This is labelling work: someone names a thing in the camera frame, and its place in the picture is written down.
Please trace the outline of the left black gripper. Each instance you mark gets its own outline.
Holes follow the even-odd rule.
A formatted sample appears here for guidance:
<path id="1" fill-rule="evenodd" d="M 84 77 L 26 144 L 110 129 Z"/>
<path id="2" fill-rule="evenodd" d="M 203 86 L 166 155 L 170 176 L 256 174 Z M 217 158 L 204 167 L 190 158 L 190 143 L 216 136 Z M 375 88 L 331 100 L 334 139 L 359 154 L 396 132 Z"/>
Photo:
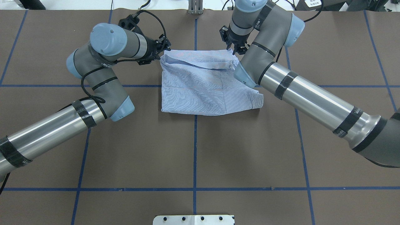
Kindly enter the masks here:
<path id="1" fill-rule="evenodd" d="M 124 19 L 120 19 L 118 26 L 135 33 L 137 36 L 141 35 L 146 41 L 146 51 L 143 56 L 138 57 L 138 53 L 130 57 L 129 59 L 121 59 L 118 62 L 137 62 L 139 65 L 150 64 L 153 60 L 160 60 L 159 54 L 165 50 L 170 51 L 171 43 L 166 35 L 166 30 L 162 21 L 157 17 L 153 16 L 161 25 L 163 33 L 157 40 L 151 39 L 144 35 L 143 31 L 139 27 L 140 21 L 138 16 L 127 16 Z"/>

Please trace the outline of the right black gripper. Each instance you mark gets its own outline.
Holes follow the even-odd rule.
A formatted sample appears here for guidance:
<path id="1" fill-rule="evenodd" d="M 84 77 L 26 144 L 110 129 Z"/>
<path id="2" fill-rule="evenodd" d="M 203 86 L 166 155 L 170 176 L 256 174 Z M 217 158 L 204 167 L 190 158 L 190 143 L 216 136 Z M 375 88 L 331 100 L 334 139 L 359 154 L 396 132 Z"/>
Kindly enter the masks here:
<path id="1" fill-rule="evenodd" d="M 223 26 L 219 30 L 222 41 L 226 44 L 226 50 L 233 50 L 233 55 L 238 53 L 244 55 L 249 48 L 247 39 L 249 34 L 239 35 L 236 34 L 231 27 Z"/>

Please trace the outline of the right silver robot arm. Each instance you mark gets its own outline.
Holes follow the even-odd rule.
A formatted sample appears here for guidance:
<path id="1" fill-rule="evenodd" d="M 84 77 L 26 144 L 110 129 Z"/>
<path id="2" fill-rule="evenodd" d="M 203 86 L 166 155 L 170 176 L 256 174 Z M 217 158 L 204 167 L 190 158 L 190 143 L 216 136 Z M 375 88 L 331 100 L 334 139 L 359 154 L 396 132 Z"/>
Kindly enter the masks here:
<path id="1" fill-rule="evenodd" d="M 229 26 L 220 29 L 227 48 L 242 55 L 234 78 L 261 86 L 346 140 L 373 164 L 399 168 L 399 111 L 389 119 L 370 115 L 276 62 L 282 47 L 291 47 L 304 20 L 271 0 L 237 0 Z"/>

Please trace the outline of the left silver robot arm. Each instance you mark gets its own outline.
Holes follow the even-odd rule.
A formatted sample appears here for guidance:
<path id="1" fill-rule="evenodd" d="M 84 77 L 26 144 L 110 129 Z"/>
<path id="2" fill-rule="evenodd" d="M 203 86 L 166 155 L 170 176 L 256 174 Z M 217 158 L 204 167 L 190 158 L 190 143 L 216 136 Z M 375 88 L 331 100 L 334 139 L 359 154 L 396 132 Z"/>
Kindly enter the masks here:
<path id="1" fill-rule="evenodd" d="M 66 60 L 68 71 L 80 79 L 85 97 L 56 113 L 9 136 L 1 137 L 1 182 L 9 174 L 35 158 L 111 119 L 116 122 L 135 107 L 112 67 L 121 62 L 150 64 L 171 43 L 163 24 L 158 39 L 145 36 L 138 26 L 139 13 L 119 23 L 100 23 L 93 27 L 89 41 L 74 50 Z"/>

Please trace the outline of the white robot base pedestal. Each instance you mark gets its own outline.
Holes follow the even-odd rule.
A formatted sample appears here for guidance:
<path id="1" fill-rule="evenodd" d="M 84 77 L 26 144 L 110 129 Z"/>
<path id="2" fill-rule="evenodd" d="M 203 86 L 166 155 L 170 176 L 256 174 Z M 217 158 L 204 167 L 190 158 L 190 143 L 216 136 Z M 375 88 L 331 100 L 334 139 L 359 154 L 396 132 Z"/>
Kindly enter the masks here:
<path id="1" fill-rule="evenodd" d="M 153 225 L 234 225 L 234 215 L 159 215 Z"/>

